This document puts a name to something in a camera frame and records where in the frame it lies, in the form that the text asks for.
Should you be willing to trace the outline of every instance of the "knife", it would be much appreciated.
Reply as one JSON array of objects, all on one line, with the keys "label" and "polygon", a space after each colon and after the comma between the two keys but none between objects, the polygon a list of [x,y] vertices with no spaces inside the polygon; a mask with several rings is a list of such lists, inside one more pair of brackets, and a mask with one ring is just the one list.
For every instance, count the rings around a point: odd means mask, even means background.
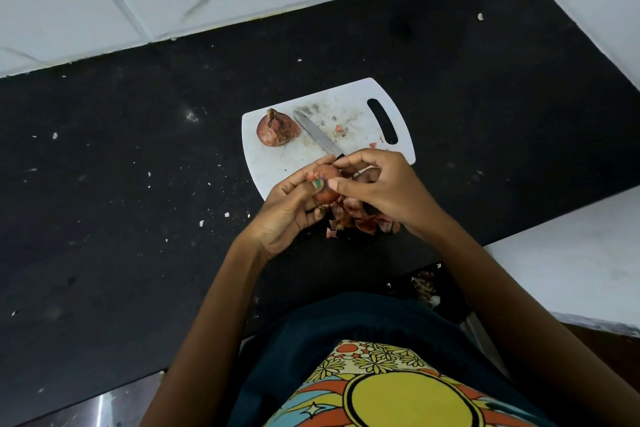
[{"label": "knife", "polygon": [[298,120],[298,123],[308,131],[309,134],[320,144],[324,150],[329,154],[333,154],[335,156],[335,160],[340,159],[340,157],[344,157],[344,152],[340,150],[340,148],[333,143],[333,141],[326,136],[326,134],[320,130],[320,128],[309,120],[309,118],[304,115],[302,112],[298,110],[293,110],[293,116]]}]

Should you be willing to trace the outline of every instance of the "stainless steel surface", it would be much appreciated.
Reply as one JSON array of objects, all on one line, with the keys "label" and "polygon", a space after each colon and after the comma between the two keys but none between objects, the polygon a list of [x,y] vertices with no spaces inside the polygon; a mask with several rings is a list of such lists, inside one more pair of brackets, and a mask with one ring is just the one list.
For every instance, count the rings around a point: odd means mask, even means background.
[{"label": "stainless steel surface", "polygon": [[294,110],[293,115],[296,120],[298,120],[298,123],[306,131],[308,131],[308,133],[311,134],[316,142],[320,144],[320,147],[326,150],[327,153],[333,154],[336,157],[342,155],[342,151],[340,150],[340,148],[336,144],[334,144],[333,141],[329,137],[327,137],[326,134],[322,130],[320,130],[320,128],[315,123],[310,121],[306,115],[297,110]]},{"label": "stainless steel surface", "polygon": [[162,377],[162,372],[147,376],[21,427],[138,427]]}]

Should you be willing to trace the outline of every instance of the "yellow circle print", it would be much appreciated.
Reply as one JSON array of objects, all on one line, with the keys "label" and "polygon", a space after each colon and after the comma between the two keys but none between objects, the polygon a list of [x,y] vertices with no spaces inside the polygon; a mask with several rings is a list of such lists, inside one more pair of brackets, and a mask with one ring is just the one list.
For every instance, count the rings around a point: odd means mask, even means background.
[{"label": "yellow circle print", "polygon": [[344,392],[347,415],[358,427],[482,427],[475,405],[443,380],[421,371],[354,378]]}]

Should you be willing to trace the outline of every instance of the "cutting board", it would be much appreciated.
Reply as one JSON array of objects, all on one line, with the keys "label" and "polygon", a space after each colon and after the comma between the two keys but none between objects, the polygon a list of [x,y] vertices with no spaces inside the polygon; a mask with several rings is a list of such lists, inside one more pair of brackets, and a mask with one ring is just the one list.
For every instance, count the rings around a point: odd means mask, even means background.
[{"label": "cutting board", "polygon": [[[380,105],[373,105],[381,107],[387,114],[397,136],[396,143],[391,144],[385,140],[381,124],[369,106],[368,102],[371,99],[377,100]],[[375,142],[378,149],[402,152],[409,164],[415,162],[411,136],[402,115],[382,87],[373,78],[366,78],[260,108],[242,116],[244,159],[262,199],[266,199],[271,188],[278,182],[300,167],[326,155],[324,149],[304,128],[301,128],[300,137],[284,146],[263,145],[255,131],[269,108],[275,108],[294,120],[293,111],[301,111],[320,127],[345,155],[369,147],[371,142]],[[342,132],[335,130],[338,124],[342,126]]]}]

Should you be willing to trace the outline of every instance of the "forearm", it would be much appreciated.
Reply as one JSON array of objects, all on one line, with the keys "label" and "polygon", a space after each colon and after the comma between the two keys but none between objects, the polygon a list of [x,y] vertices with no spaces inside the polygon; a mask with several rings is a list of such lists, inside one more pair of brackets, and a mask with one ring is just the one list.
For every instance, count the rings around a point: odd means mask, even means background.
[{"label": "forearm", "polygon": [[498,346],[607,424],[640,418],[640,395],[556,321],[451,217],[420,233]]},{"label": "forearm", "polygon": [[264,261],[242,236],[231,245],[141,427],[212,425]]}]

